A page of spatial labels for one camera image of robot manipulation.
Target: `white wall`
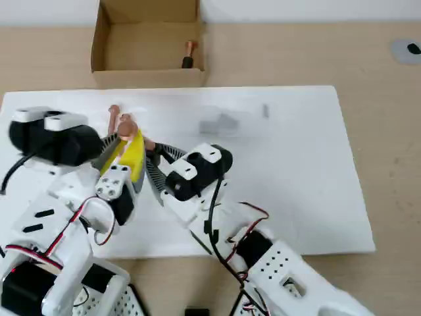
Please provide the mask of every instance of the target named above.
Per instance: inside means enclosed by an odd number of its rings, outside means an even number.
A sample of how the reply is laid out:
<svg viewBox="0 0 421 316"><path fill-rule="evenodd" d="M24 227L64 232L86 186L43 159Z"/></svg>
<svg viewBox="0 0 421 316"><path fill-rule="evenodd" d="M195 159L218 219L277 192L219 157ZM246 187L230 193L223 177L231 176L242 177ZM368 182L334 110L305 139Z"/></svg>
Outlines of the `white wall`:
<svg viewBox="0 0 421 316"><path fill-rule="evenodd" d="M0 0L0 26L89 26L99 0Z"/></svg>
<svg viewBox="0 0 421 316"><path fill-rule="evenodd" d="M421 0L203 0L209 22L421 20Z"/></svg>
<svg viewBox="0 0 421 316"><path fill-rule="evenodd" d="M0 0L0 26L92 25L98 1ZM207 22L421 20L421 0L202 0L202 3Z"/></svg>

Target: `table surface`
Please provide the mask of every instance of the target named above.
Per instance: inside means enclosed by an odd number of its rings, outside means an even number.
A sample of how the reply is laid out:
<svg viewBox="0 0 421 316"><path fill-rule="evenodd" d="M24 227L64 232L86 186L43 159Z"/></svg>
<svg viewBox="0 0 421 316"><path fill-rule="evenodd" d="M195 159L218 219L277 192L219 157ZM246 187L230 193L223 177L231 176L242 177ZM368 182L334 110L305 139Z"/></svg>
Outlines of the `table surface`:
<svg viewBox="0 0 421 316"><path fill-rule="evenodd" d="M0 95L96 88L93 29L0 28ZM421 23L208 25L208 86L333 85L353 149L377 252L305 259L377 315L419 315L421 71L389 44L421 41ZM237 285L211 258L118 261L152 315L186 306L227 315Z"/></svg>

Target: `cardboard box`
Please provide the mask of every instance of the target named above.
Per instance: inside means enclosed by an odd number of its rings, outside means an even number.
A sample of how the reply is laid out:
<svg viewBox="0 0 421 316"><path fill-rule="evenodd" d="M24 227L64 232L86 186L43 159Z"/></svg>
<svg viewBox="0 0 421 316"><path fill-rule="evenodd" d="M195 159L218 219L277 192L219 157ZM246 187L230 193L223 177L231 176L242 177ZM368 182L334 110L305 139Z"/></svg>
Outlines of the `cardboard box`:
<svg viewBox="0 0 421 316"><path fill-rule="evenodd" d="M101 0L91 70L100 88L199 87L202 35L198 0ZM189 40L194 68L181 69Z"/></svg>

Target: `white foam board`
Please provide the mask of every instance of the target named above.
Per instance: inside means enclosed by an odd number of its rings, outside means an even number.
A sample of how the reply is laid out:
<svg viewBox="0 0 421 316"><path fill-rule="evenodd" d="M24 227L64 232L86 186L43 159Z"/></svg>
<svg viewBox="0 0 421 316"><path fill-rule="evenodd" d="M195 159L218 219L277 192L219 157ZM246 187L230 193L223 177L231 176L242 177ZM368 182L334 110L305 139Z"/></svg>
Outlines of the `white foam board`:
<svg viewBox="0 0 421 316"><path fill-rule="evenodd" d="M234 155L227 197L270 213L275 234L302 254L375 250L362 190L336 91L330 86L69 90L12 92L0 114L0 177L18 159L8 137L14 110L48 106L86 115L101 136L111 104L135 116L143 133L186 151L202 142ZM221 115L227 127L201 132ZM37 178L37 186L28 179ZM0 244L36 195L52 181L21 168L0 197ZM205 252L174 222L143 185L134 220L105 246L100 257L162 257Z"/></svg>

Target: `yellow object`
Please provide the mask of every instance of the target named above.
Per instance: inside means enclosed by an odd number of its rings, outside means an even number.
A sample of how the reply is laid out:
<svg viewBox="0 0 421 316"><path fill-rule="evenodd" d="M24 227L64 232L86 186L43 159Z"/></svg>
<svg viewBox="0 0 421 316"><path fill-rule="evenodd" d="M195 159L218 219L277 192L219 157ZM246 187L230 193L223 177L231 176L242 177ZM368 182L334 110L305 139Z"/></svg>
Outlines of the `yellow object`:
<svg viewBox="0 0 421 316"><path fill-rule="evenodd" d="M114 151L112 152L112 155L108 158L107 162L103 165L102 169L101 169L101 176L109 169L109 167L111 166L112 162L114 161L114 159L116 159L116 157L118 155L120 155L120 153L122 152L122 150L124 149L124 146L127 144L127 141L122 140L116 147L116 149L114 149Z"/></svg>
<svg viewBox="0 0 421 316"><path fill-rule="evenodd" d="M129 148L124 152L120 161L120 165L125 165L131 168L132 182L137 182L139 180L141 170L143 168L143 162L145 160L145 144L143 143L143 136L141 130L137 131L137 135L132 140L129 145Z"/></svg>

